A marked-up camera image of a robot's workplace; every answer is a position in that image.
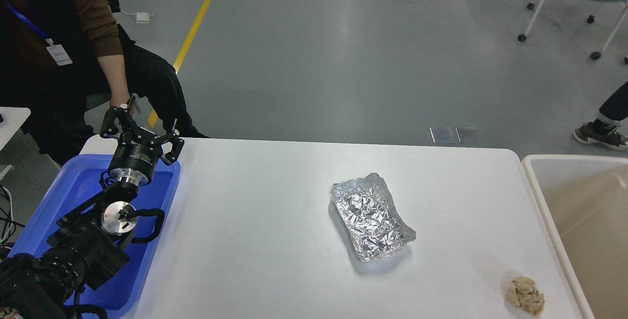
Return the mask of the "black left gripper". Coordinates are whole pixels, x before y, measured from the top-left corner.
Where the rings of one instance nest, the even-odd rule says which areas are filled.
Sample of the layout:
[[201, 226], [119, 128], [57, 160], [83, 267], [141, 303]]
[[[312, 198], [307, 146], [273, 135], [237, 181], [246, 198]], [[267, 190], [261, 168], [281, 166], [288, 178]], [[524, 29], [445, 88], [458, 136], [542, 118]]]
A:
[[141, 131], [132, 117], [135, 96], [126, 104], [111, 106], [106, 111], [100, 129], [101, 138], [117, 139], [116, 151], [108, 165], [108, 175], [116, 181], [131, 184], [149, 184], [157, 161], [172, 165], [179, 160], [184, 140], [176, 129], [178, 119], [164, 135]]

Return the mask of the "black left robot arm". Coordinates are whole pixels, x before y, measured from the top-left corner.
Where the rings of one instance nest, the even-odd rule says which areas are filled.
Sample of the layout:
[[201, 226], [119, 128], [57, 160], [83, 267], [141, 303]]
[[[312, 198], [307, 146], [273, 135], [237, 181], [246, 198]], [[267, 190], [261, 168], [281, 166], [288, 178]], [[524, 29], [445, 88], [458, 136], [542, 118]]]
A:
[[82, 304], [86, 288], [99, 289], [130, 261], [130, 244], [148, 244], [161, 234], [166, 211], [137, 209], [132, 201], [153, 180], [158, 162], [177, 162], [184, 146], [175, 129], [158, 136], [132, 117], [135, 98], [104, 115], [100, 136], [117, 141], [100, 176], [101, 191], [57, 220], [41, 257], [18, 253], [1, 262], [3, 319], [106, 319], [99, 305]]

